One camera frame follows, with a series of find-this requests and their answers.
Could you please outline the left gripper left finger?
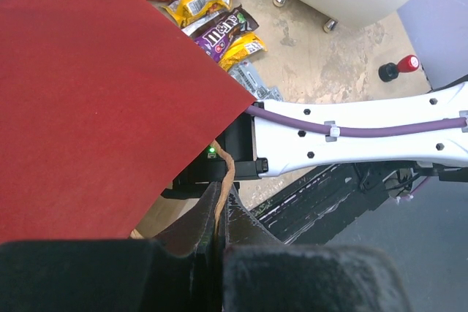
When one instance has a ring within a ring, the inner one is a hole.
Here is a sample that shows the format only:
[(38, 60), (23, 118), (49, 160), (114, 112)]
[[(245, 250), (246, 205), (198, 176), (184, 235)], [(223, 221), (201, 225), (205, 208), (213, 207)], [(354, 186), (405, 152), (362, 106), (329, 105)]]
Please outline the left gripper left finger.
[(219, 184), (149, 239), (1, 245), (3, 311), (217, 311), (214, 208)]

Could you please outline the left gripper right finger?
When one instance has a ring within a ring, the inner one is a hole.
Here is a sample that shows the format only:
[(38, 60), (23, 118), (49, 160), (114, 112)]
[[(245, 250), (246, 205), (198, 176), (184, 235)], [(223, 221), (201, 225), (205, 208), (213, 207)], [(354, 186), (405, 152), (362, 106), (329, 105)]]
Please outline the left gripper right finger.
[(411, 311), (387, 255), (363, 246), (287, 246), (221, 185), (221, 311)]

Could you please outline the red paper bag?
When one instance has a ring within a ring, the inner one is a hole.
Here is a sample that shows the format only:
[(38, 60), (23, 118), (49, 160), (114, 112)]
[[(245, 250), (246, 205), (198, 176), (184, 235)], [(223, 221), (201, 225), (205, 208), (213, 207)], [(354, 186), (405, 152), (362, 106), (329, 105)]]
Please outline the red paper bag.
[(128, 237), (252, 101), (145, 0), (1, 0), (1, 241)]

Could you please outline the silver blister pack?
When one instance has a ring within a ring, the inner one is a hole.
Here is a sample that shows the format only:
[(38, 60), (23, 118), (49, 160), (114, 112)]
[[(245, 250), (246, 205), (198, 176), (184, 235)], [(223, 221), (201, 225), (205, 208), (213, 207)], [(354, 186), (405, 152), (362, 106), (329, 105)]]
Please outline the silver blister pack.
[(250, 60), (246, 59), (233, 65), (228, 73), (254, 96), (256, 100), (273, 99), (280, 102), (283, 101), (283, 96), (279, 89), (276, 86), (267, 87)]

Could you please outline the yellow snack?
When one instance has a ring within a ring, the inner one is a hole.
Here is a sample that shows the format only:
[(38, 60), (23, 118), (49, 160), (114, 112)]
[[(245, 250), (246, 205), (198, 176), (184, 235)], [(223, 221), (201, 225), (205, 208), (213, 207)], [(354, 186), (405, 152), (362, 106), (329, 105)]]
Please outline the yellow snack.
[(232, 66), (240, 63), (244, 59), (260, 51), (267, 51), (264, 41), (254, 32), (242, 35), (229, 47), (224, 56), (220, 59), (218, 65), (224, 70), (229, 71)]

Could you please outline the yellow snack bar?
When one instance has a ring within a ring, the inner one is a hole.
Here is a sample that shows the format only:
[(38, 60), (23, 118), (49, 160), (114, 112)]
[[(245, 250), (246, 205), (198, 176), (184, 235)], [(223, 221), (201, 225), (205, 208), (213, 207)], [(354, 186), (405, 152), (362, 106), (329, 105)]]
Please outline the yellow snack bar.
[(231, 10), (233, 0), (176, 0), (162, 8), (180, 28), (216, 11)]

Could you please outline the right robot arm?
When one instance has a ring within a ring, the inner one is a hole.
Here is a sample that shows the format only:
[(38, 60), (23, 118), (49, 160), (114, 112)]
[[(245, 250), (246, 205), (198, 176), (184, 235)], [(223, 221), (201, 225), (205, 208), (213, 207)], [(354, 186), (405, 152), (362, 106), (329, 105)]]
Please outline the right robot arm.
[(232, 156), (208, 146), (163, 192), (202, 195), (227, 172), (236, 182), (274, 178), (308, 167), (378, 163), (442, 181), (467, 181), (467, 80), (418, 96), (340, 104), (264, 99), (217, 138)]

